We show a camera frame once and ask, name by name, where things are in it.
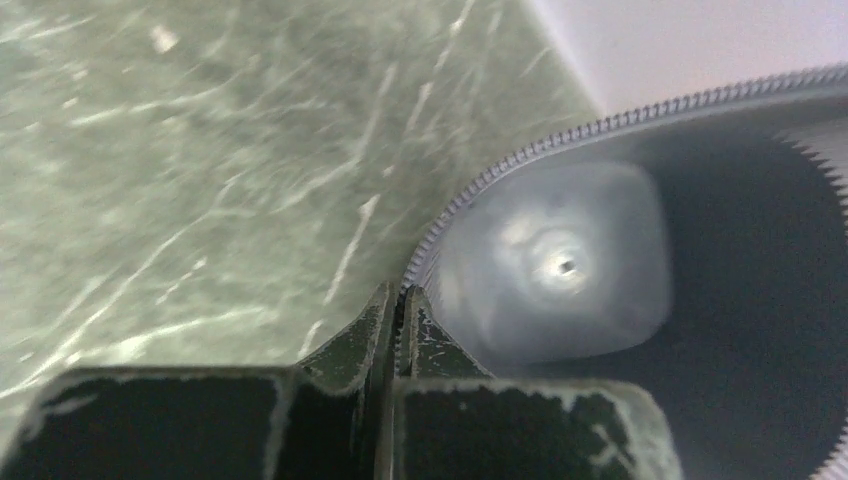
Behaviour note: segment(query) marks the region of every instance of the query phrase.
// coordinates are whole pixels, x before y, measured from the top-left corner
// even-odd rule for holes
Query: zipper teeth
[[[405,293],[416,282],[422,266],[427,262],[439,237],[461,208],[500,177],[524,164],[538,160],[554,149],[661,117],[680,115],[709,106],[789,93],[800,89],[831,86],[845,81],[846,78],[848,78],[848,64],[762,77],[630,110],[565,132],[555,133],[534,142],[484,170],[450,201],[432,223],[424,235],[424,239],[416,247],[403,274],[401,293]]]
[[[836,193],[839,205],[842,208],[843,224],[845,225],[846,245],[848,245],[848,158],[843,156],[832,156],[834,152],[844,152],[846,146],[839,142],[837,148],[833,145],[817,145],[813,134],[811,139],[801,140],[791,135],[782,135],[782,141],[799,148],[810,162],[816,165],[822,175],[831,184]],[[827,460],[809,476],[809,480],[846,480],[848,479],[848,411],[843,420],[842,433],[836,441]]]

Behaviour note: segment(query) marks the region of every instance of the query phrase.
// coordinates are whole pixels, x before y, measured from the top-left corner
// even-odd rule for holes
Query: metal zipper
[[[575,143],[585,142],[602,134],[641,126],[648,122],[674,120],[674,117],[701,113],[708,108],[762,101],[772,97],[780,98],[829,87],[848,87],[848,64],[774,75],[677,97],[612,115],[565,132],[554,133],[534,142],[484,170],[448,203],[427,230],[407,265],[401,282],[401,298],[412,285],[421,283],[424,277],[429,276],[429,272],[422,269],[431,265],[435,259],[434,256],[438,255],[438,248],[436,248],[438,241],[450,227],[457,212],[497,180],[526,164],[566,150]],[[827,170],[825,165],[819,165],[819,168]],[[844,215],[846,215],[846,235],[848,235],[848,211],[845,211]],[[846,414],[842,432],[827,459],[808,477],[809,480],[848,480],[848,414]]]

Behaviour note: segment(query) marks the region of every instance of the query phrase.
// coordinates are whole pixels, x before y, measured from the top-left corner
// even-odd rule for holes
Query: marble countertop
[[[72,366],[296,361],[593,116],[518,0],[0,0],[0,450]]]

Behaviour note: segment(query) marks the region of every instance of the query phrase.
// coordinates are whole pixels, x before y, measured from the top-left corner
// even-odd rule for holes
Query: white vein
[[[30,20],[28,22],[21,23],[20,25],[0,37],[0,44],[9,43],[25,38],[24,35],[22,35],[24,32],[28,32],[38,27],[39,25],[41,25],[41,23],[42,20]]]
[[[341,178],[348,173],[355,171],[362,159],[365,158],[365,153],[368,151],[368,145],[374,136],[374,131],[377,129],[377,123],[383,111],[383,98],[388,93],[394,82],[395,74],[397,73],[397,63],[393,63],[386,69],[386,74],[380,84],[380,89],[377,92],[377,99],[374,101],[374,107],[371,110],[371,115],[368,118],[368,123],[365,125],[365,131],[356,144],[353,155],[345,163],[334,167],[329,172],[314,177],[306,182],[302,188],[286,196],[280,203],[280,206],[275,208],[271,213],[281,212],[292,205],[303,201],[313,191],[327,185],[328,183]]]
[[[295,75],[297,75],[301,71],[305,70],[307,67],[311,67],[311,66],[312,66],[312,58],[307,58],[306,60],[303,60],[302,62],[300,62],[298,64],[297,67],[293,68],[292,70],[290,70],[285,75],[282,75],[279,78],[277,78],[273,85],[266,88],[262,93],[257,95],[256,98],[250,104],[248,104],[247,106],[245,106],[241,110],[234,112],[234,113],[243,113],[243,112],[250,111],[250,110],[258,107],[261,104],[262,100],[267,95],[276,91],[277,89],[279,89],[280,87],[282,87],[283,85],[285,85],[286,83],[291,81],[291,79],[294,78]],[[281,68],[280,67],[280,60],[277,59],[277,60],[275,60],[274,67],[271,69],[271,71],[276,72],[280,68]]]
[[[132,27],[133,25],[135,25],[135,23],[138,22],[138,20],[142,17],[142,15],[144,15],[147,12],[148,9],[150,9],[150,5],[145,5],[144,7],[136,10],[135,12],[130,13],[129,15],[127,15],[126,18],[124,19],[124,21],[121,22],[120,25],[118,25],[118,29],[115,30],[114,32],[112,32],[111,35],[106,37],[103,40],[103,43],[100,44],[99,48],[103,48],[105,46],[108,46],[109,44],[112,43],[113,40],[118,38],[118,35],[123,33],[128,28]]]
[[[468,19],[468,15],[471,13],[471,9],[474,7],[475,0],[467,0],[465,4],[462,6],[462,11],[459,13],[459,17],[454,20],[449,29],[449,38],[448,43],[445,46],[445,49],[439,53],[439,57],[436,60],[436,64],[433,66],[433,72],[431,74],[432,78],[437,78],[439,73],[441,73],[442,68],[444,68],[445,63],[450,57],[451,52],[456,45],[456,37],[459,35],[459,32],[462,31],[462,27],[465,25],[465,21]],[[416,123],[418,122],[418,117],[421,115],[421,112],[424,110],[424,106],[427,104],[427,100],[430,98],[430,94],[433,91],[433,82],[427,82],[418,89],[418,101],[415,103],[415,107],[412,109],[412,113],[410,114],[409,119],[406,122],[406,130],[404,134],[409,133],[413,128],[415,128]]]
[[[309,353],[309,349],[312,346],[312,340],[315,339],[315,333],[324,324],[323,320],[318,320],[313,323],[311,327],[309,327],[309,331],[306,332],[306,336],[303,338],[303,345],[300,346],[300,350],[297,351],[297,359],[300,360]]]
[[[80,292],[77,293],[73,299],[71,299],[71,302],[68,304],[68,306],[65,307],[64,310],[62,310],[58,317],[56,317],[56,320],[53,322],[53,326],[49,329],[49,331],[55,330],[56,327],[62,325],[65,320],[71,315],[71,313],[76,311],[76,309],[79,308],[80,305],[82,305],[88,299],[88,297],[91,296],[92,293],[97,291],[97,289],[100,288],[104,283],[106,283],[106,280],[108,280],[117,271],[118,269],[114,268],[106,275],[99,275],[85,282],[85,286],[82,288],[82,290],[80,290]]]
[[[191,94],[188,94],[188,95],[180,95],[178,97],[175,97],[175,98],[172,98],[172,99],[169,99],[169,100],[162,100],[162,101],[158,101],[158,102],[149,102],[149,103],[143,103],[143,104],[140,104],[140,105],[135,105],[135,106],[129,108],[129,112],[130,113],[141,113],[141,112],[146,112],[147,110],[150,110],[150,109],[153,109],[153,108],[177,107],[177,106],[182,106],[182,105],[194,103],[198,100],[203,100],[203,99],[208,98],[208,97],[210,97],[210,96],[212,96],[216,93],[220,93],[221,90],[226,88],[229,84],[233,83],[239,76],[241,76],[241,74],[242,74],[242,70],[239,70],[239,71],[235,72],[230,78],[225,80],[224,83],[221,83],[220,85],[216,85],[216,86],[209,88],[207,90],[204,90],[202,92],[191,93]]]
[[[238,5],[231,8],[227,12],[227,20],[226,20],[226,27],[224,29],[224,33],[223,33],[223,35],[221,35],[220,38],[218,38],[218,40],[216,40],[214,43],[212,43],[209,46],[209,48],[206,50],[205,56],[207,58],[215,56],[215,54],[218,53],[218,51],[221,48],[223,48],[223,46],[227,43],[227,40],[229,39],[230,35],[233,33],[233,27],[235,26],[235,24],[238,21],[240,16],[241,16],[241,8]]]
[[[194,265],[192,265],[191,270],[184,273],[182,277],[177,279],[177,281],[174,282],[173,285],[171,285],[170,287],[168,287],[167,290],[165,290],[165,293],[163,293],[159,298],[156,299],[156,302],[155,302],[156,305],[161,305],[161,304],[165,303],[165,301],[168,300],[168,297],[172,293],[177,291],[177,289],[180,288],[180,286],[183,284],[183,282],[185,282],[186,280],[191,278],[191,276],[194,275],[194,272],[200,270],[201,268],[203,268],[205,266],[206,266],[206,257],[203,257],[200,260],[198,260],[197,262],[195,262]]]
[[[91,115],[84,115],[82,117],[77,117],[77,118],[71,120],[70,122],[68,122],[68,126],[84,127],[86,125],[91,125],[92,123],[99,123],[99,122],[109,120],[110,118],[116,117],[116,116],[118,116],[122,113],[126,113],[126,112],[127,112],[126,107],[110,108],[108,110],[102,110],[100,112],[93,113]]]
[[[498,31],[498,28],[501,26],[501,20],[503,20],[503,11],[498,10],[492,15],[492,19],[489,20],[489,27],[486,29],[486,36],[490,39],[495,36],[495,33]]]
[[[547,55],[550,51],[550,48],[545,48],[541,52],[537,53],[536,56],[534,56],[530,60],[530,63],[527,64],[527,67],[524,69],[523,72],[521,72],[521,75],[519,75],[518,78],[524,78],[525,76],[527,76],[527,74],[530,73],[534,68],[536,68],[536,65],[538,65],[542,58],[544,58],[544,56]]]
[[[380,241],[384,241],[389,236],[389,234],[392,233],[392,230],[394,230],[396,226],[398,226],[401,222],[404,222],[409,219],[410,212],[412,212],[414,208],[414,205],[410,205],[404,208],[403,212],[399,214],[393,214],[392,216],[394,217],[394,220],[392,220],[391,223],[380,229],[380,233],[377,234],[377,238]]]
[[[353,258],[353,254],[356,253],[356,249],[359,247],[359,242],[362,240],[362,234],[365,233],[365,228],[368,226],[368,223],[371,221],[371,217],[374,215],[374,208],[377,206],[378,201],[380,201],[380,195],[374,195],[371,199],[359,207],[359,225],[356,227],[356,232],[354,232],[353,238],[347,244],[347,247],[345,247],[342,259],[339,262],[339,266],[336,268],[336,274],[333,275],[333,280],[330,282],[330,288],[327,290],[327,294],[321,302],[323,305],[326,306],[329,304],[333,300],[333,297],[336,296],[339,285],[341,285],[342,279],[344,279],[350,259]]]
[[[105,353],[114,357],[112,361],[125,362],[132,360],[133,358],[138,356],[151,341],[156,340],[157,338],[173,336],[177,333],[181,333],[186,330],[205,327],[215,323],[230,322],[245,315],[258,315],[263,313],[264,311],[264,307],[250,307],[232,310],[215,317],[201,317],[189,320],[187,322],[165,325],[153,330],[148,330],[147,332],[133,335],[132,337],[125,338],[119,341],[118,343],[110,345],[106,348],[92,349],[86,352],[82,352],[82,356],[89,357]]]
[[[91,15],[89,17],[83,18],[82,20],[77,20],[76,22],[66,23],[65,25],[59,25],[57,27],[48,28],[47,30],[42,30],[38,33],[34,33],[34,34],[30,35],[27,38],[38,39],[38,38],[50,37],[50,36],[57,35],[57,34],[60,34],[60,33],[65,33],[67,31],[73,30],[74,28],[77,28],[81,25],[85,25],[86,23],[94,20],[95,18],[96,18],[96,15]]]
[[[204,213],[185,227],[177,230],[176,233],[172,234],[167,240],[159,244],[159,246],[157,246],[153,250],[153,252],[151,252],[150,255],[147,256],[144,262],[142,262],[141,266],[129,277],[127,277],[123,282],[121,282],[120,285],[118,285],[118,288],[116,288],[112,295],[107,298],[103,306],[101,306],[96,312],[86,318],[73,332],[71,332],[71,334],[68,335],[62,341],[62,343],[59,344],[59,346],[53,351],[53,353],[49,357],[47,357],[47,359],[44,360],[44,362],[42,362],[38,367],[36,367],[32,373],[30,373],[24,380],[22,380],[18,384],[0,391],[0,399],[6,398],[21,390],[29,388],[33,382],[39,381],[40,377],[44,373],[46,373],[52,367],[62,362],[68,356],[68,354],[71,353],[71,350],[74,346],[76,346],[77,342],[79,342],[79,340],[85,335],[89,327],[96,323],[97,320],[99,320],[107,311],[109,311],[110,308],[112,308],[115,303],[117,303],[117,301],[127,292],[127,290],[129,290],[133,282],[135,282],[135,280],[139,276],[141,276],[141,274],[147,271],[147,269],[150,268],[150,266],[156,262],[156,260],[162,255],[162,253],[168,249],[168,247],[173,245],[192,227],[205,220],[213,213],[213,211],[223,201],[229,189],[233,186],[236,178],[238,178],[238,175],[232,177],[227,182],[224,188],[222,188],[218,195],[215,197],[212,206],[209,208],[209,210],[207,210],[206,213]],[[74,309],[82,303],[82,300],[78,300],[78,298],[80,298],[80,295],[78,295],[77,298],[75,298],[74,301],[71,302],[71,305],[69,305],[69,307],[63,311],[63,313],[67,312],[66,315],[69,315],[70,312],[74,311]]]

